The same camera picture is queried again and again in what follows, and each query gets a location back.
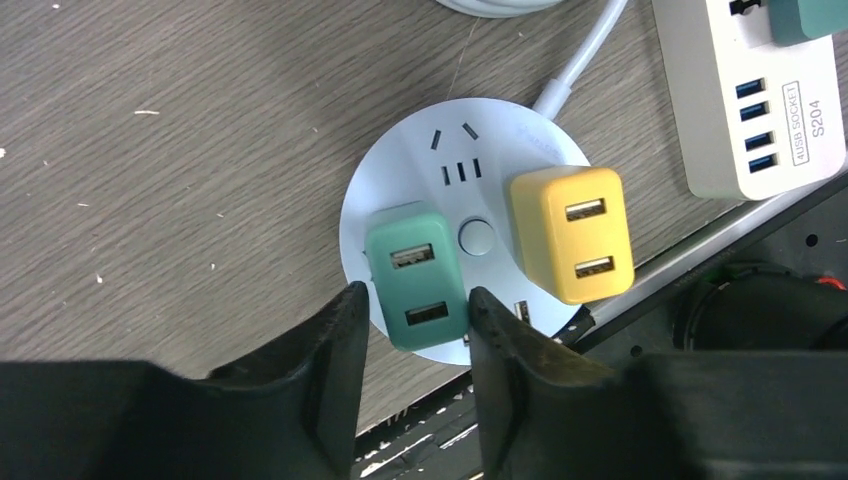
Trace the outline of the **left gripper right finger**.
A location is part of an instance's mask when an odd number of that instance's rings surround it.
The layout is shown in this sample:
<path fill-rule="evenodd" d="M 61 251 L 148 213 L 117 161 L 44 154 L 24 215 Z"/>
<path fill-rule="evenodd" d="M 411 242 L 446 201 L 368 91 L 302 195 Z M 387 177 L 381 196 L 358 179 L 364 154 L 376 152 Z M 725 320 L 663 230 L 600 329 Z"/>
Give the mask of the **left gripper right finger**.
<path fill-rule="evenodd" d="M 842 352 L 645 355 L 613 370 L 482 287 L 468 300 L 488 479 L 843 479 Z"/>

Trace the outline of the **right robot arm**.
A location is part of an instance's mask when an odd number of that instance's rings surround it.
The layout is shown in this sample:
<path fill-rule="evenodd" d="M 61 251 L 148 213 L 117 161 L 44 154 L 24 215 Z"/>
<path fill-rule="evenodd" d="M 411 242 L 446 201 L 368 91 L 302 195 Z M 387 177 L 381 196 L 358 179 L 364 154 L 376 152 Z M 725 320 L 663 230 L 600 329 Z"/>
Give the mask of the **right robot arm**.
<path fill-rule="evenodd" d="M 847 283 L 774 263 L 731 263 L 684 295 L 672 338 L 688 351 L 845 351 Z"/>

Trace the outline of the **round blue power strip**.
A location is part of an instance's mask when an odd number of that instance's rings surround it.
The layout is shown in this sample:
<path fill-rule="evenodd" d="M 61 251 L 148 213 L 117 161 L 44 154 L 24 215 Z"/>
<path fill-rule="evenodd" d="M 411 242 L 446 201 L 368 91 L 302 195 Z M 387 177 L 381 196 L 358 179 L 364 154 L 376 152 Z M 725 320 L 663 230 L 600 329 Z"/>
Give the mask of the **round blue power strip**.
<path fill-rule="evenodd" d="M 348 185 L 339 224 L 345 277 L 365 282 L 375 301 L 365 256 L 367 220 L 380 210 L 424 201 L 450 225 L 465 287 L 482 286 L 509 308 L 526 304 L 530 326 L 555 336 L 579 308 L 521 271 L 508 187 L 520 174 L 588 164 L 553 121 L 512 102 L 459 98 L 419 110 L 374 143 Z"/>

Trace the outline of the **yellow charger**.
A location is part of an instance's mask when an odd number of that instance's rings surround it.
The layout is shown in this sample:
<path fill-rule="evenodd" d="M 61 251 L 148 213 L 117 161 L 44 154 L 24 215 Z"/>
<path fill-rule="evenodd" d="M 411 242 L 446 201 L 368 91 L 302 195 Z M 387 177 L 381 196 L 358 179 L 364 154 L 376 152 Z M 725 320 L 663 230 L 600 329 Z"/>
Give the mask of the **yellow charger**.
<path fill-rule="evenodd" d="M 556 166 L 516 176 L 509 200 L 524 274 L 577 305 L 619 295 L 635 273 L 623 184 L 605 167 Z"/>

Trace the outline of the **green charger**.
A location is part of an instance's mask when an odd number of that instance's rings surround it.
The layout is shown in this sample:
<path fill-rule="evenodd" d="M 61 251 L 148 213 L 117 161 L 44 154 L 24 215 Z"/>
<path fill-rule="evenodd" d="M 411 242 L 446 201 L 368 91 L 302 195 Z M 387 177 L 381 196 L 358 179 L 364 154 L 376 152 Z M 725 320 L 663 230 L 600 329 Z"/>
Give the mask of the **green charger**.
<path fill-rule="evenodd" d="M 364 254 L 394 347 L 413 352 L 467 333 L 468 295 L 454 234 L 436 207 L 416 201 L 374 213 Z"/>

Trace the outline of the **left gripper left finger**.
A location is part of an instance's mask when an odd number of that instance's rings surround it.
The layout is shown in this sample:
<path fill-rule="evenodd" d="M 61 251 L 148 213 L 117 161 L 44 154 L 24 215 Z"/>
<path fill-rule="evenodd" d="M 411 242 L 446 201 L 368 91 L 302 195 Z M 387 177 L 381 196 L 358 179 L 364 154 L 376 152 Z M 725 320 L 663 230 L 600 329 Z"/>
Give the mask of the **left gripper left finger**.
<path fill-rule="evenodd" d="M 5 362 L 5 479 L 347 479 L 369 333 L 353 282 L 189 379 L 147 361 Z"/>

